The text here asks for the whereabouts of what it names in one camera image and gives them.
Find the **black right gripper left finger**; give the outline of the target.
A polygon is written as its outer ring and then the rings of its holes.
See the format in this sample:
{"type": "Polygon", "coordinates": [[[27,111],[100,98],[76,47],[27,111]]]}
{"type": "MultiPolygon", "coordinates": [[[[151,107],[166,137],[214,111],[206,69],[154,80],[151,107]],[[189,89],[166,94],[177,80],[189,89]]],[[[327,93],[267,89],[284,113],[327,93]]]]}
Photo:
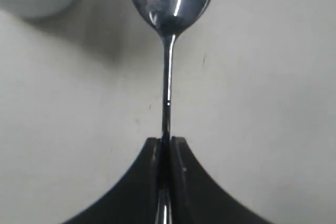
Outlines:
{"type": "Polygon", "coordinates": [[[66,223],[155,223],[161,141],[147,138],[122,178],[99,200],[66,223]]]}

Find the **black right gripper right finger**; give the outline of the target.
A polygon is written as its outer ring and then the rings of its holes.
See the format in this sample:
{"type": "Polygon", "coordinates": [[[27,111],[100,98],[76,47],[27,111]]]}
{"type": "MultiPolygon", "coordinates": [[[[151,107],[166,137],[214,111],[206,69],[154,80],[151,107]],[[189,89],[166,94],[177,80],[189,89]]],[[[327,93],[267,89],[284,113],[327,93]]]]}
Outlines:
{"type": "Polygon", "coordinates": [[[173,223],[270,223],[224,191],[185,138],[170,140],[169,161],[173,223]]]}

